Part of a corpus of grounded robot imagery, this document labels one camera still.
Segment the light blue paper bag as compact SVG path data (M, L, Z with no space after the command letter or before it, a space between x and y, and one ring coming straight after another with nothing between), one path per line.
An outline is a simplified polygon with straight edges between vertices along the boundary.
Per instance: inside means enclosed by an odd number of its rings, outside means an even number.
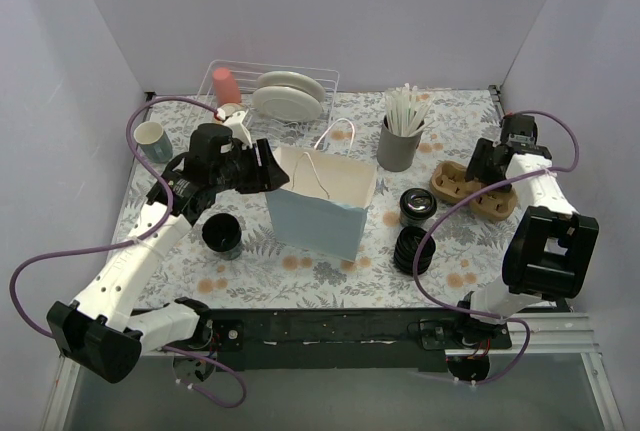
M277 164L290 182L266 194L278 241L353 262L377 180L371 163L319 149L281 146Z

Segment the black coffee lid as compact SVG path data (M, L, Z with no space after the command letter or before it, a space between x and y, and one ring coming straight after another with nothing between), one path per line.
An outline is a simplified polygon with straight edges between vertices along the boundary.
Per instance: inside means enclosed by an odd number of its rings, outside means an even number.
M437 211L437 200L424 188L410 188L401 195L399 206L406 216L428 219Z

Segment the stack of black lids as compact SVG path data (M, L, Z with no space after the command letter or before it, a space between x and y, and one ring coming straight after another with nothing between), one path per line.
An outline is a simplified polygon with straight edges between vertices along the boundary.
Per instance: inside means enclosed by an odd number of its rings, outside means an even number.
M426 231L415 226L408 226L400 232L393 253L393 264L395 268L405 274L413 274L413 262L418 247L426 235ZM436 251L436 243L433 237L430 237L419 257L417 274L424 274L430 267L433 255Z

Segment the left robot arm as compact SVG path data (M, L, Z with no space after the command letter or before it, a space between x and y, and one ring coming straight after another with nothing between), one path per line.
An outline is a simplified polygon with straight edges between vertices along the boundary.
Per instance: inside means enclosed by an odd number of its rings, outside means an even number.
M149 350L182 342L193 351L213 337L206 305L179 298L134 315L152 274L218 194L257 194L287 184L266 139L245 145L230 128L207 123L192 133L186 152L159 174L129 233L96 278L69 304L56 302L46 319L61 353L109 383L122 381Z

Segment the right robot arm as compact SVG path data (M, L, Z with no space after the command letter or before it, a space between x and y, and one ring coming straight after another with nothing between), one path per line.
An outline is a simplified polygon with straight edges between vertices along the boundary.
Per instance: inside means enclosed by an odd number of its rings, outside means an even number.
M467 167L467 182L497 183L498 192L513 191L524 213L501 276L459 302L474 311L452 324L453 338L464 348L479 346L530 305L576 297L584 284L599 225L566 199L551 153L537 139L532 113L509 114L501 121L499 141L479 139Z

